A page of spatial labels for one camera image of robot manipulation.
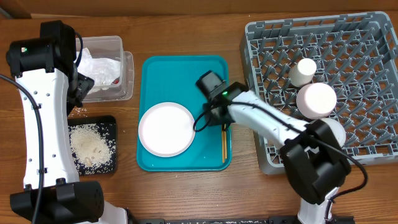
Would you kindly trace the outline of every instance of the wooden table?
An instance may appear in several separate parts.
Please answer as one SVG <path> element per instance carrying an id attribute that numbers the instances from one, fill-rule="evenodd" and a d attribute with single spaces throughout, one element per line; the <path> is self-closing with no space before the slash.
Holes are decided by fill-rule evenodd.
<path id="1" fill-rule="evenodd" d="M 387 12 L 398 25 L 398 12 Z M 286 176 L 264 175 L 258 168 L 252 131 L 233 126 L 233 161 L 222 172 L 145 172 L 136 162 L 141 67 L 153 55 L 215 54 L 226 59 L 231 81 L 243 82 L 239 42 L 251 21 L 341 14 L 306 12 L 224 16 L 103 17 L 63 19 L 83 37 L 119 35 L 135 64 L 134 96 L 129 101 L 87 103 L 87 116 L 111 114 L 118 122 L 119 166 L 98 180 L 105 199 L 129 207 L 137 218 L 265 218 L 295 215 L 299 196 Z M 9 75 L 5 54 L 14 40 L 39 36 L 44 20 L 0 21 L 0 72 Z M 9 194 L 22 191 L 25 171 L 25 131 L 21 99 L 16 89 L 0 82 L 0 223 L 28 223 L 14 214 Z M 369 166 L 368 186 L 337 200 L 338 215 L 354 215 L 357 223 L 397 223 L 398 164 Z M 344 189 L 358 185 L 354 168 Z"/>

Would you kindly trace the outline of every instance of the blue tray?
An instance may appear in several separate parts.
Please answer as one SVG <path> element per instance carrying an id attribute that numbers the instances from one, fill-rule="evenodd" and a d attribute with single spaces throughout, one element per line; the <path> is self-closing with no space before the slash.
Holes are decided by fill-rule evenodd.
<path id="1" fill-rule="evenodd" d="M 220 56 L 156 56 L 147 59 L 142 68 L 139 120 L 149 108 L 163 102 L 181 104 L 196 119 L 203 112 L 206 98 L 195 82 L 209 70 L 228 82 L 228 66 Z M 201 119 L 198 127 L 204 124 L 205 120 Z M 231 131 L 227 130 L 228 158 L 223 163 L 221 126 L 207 127 L 196 133 L 191 146 L 174 157 L 155 156 L 144 148 L 139 138 L 137 140 L 137 163 L 146 171 L 223 170 L 231 163 Z"/>

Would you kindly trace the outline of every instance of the gray dish rack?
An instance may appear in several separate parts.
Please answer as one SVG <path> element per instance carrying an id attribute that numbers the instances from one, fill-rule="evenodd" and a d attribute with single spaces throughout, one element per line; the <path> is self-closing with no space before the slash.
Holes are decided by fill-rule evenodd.
<path id="1" fill-rule="evenodd" d="M 338 98 L 329 118 L 346 129 L 343 150 L 366 165 L 398 161 L 397 37 L 386 13 L 250 22 L 240 50 L 248 87 L 300 119 L 288 73 L 301 58 L 313 59 L 312 82 L 330 85 Z M 283 173 L 279 151 L 257 133 L 254 139 L 260 170 Z"/>

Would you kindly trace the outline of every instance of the white plate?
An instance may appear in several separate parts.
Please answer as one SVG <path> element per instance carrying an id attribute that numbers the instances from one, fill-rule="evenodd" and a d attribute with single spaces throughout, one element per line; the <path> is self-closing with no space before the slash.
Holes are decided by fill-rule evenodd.
<path id="1" fill-rule="evenodd" d="M 191 145 L 195 137 L 194 121 L 182 105 L 159 103 L 142 116 L 138 126 L 139 140 L 155 156 L 176 156 Z"/>

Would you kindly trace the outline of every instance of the clear plastic container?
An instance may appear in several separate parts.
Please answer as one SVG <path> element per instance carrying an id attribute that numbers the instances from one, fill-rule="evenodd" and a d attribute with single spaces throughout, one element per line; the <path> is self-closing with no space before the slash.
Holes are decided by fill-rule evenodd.
<path id="1" fill-rule="evenodd" d="M 130 99 L 134 81 L 134 62 L 132 54 L 123 51 L 122 39 L 119 36 L 84 37 L 83 48 L 87 48 L 93 58 L 110 58 L 122 62 L 118 82 L 93 87 L 96 91 L 88 94 L 83 102 Z M 79 39 L 76 39 L 76 51 L 80 51 Z"/>

